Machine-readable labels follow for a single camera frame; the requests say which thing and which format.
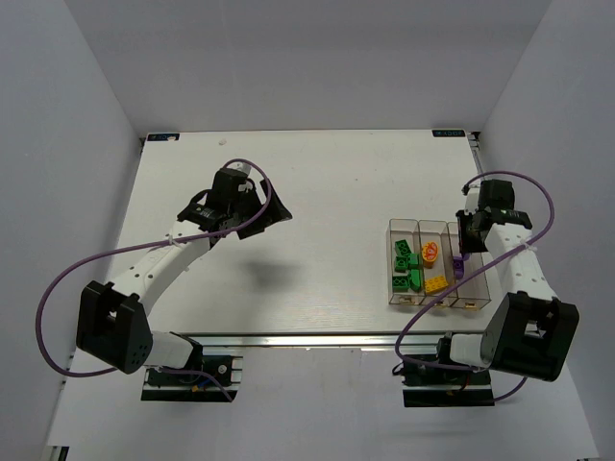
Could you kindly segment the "purple lego brick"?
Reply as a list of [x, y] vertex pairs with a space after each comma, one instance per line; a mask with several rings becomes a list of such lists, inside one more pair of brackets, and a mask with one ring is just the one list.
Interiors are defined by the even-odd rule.
[[463, 256], [454, 256], [453, 257], [453, 269], [455, 279], [461, 280], [465, 275], [465, 259]]

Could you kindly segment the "orange oval lego piece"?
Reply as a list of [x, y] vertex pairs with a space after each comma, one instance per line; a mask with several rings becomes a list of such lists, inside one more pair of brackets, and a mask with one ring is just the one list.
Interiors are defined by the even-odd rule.
[[422, 246], [421, 256], [423, 266], [426, 268], [432, 268], [437, 261], [440, 254], [440, 247], [435, 241], [428, 241]]

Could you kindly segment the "yellow lego brick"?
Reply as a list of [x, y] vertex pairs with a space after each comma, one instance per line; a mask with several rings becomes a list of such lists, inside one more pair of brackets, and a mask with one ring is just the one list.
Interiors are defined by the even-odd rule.
[[449, 286], [449, 283], [445, 276], [436, 276], [429, 279], [425, 279], [425, 292], [427, 295], [433, 295], [440, 293]]

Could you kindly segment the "green lego brick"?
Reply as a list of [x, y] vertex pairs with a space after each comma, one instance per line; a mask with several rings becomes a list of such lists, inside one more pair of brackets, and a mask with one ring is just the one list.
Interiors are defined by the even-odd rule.
[[394, 242], [395, 254], [398, 257], [408, 257], [412, 254], [410, 245], [405, 239], [397, 240]]
[[394, 271], [405, 273], [408, 270], [408, 260], [406, 256], [396, 256], [394, 260]]
[[393, 276], [391, 278], [391, 287], [394, 292], [407, 292], [410, 289], [409, 276]]

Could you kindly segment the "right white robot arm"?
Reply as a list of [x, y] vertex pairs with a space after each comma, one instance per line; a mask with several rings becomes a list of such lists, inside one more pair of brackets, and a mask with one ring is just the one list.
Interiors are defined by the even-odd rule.
[[459, 252], [490, 254], [503, 297], [482, 334], [452, 336], [449, 357], [456, 365], [553, 382], [572, 344], [578, 309], [548, 284], [530, 243], [529, 216], [515, 208], [512, 183], [485, 180], [478, 192], [464, 193], [466, 208], [456, 214]]

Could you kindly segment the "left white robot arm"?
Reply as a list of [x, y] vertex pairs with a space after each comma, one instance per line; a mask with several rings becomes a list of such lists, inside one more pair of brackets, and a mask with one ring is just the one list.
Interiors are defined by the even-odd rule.
[[153, 331], [148, 316], [164, 291], [229, 233], [241, 239], [291, 219], [268, 180], [223, 167], [211, 188], [179, 212], [165, 241], [106, 283], [90, 282], [80, 299], [76, 346], [113, 368], [190, 370], [202, 348], [186, 336]]

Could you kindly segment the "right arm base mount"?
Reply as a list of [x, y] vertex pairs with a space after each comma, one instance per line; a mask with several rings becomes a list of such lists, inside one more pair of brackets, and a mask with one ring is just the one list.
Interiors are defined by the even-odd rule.
[[391, 373], [402, 379], [405, 408], [494, 406], [490, 374], [429, 368], [400, 362]]

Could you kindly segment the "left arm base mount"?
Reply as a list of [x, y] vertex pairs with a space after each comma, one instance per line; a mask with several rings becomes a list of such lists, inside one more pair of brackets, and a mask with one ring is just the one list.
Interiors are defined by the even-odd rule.
[[206, 352], [196, 365], [196, 372], [189, 374], [169, 374], [148, 369], [140, 399], [155, 402], [222, 403], [234, 400], [242, 379], [242, 355], [234, 352]]

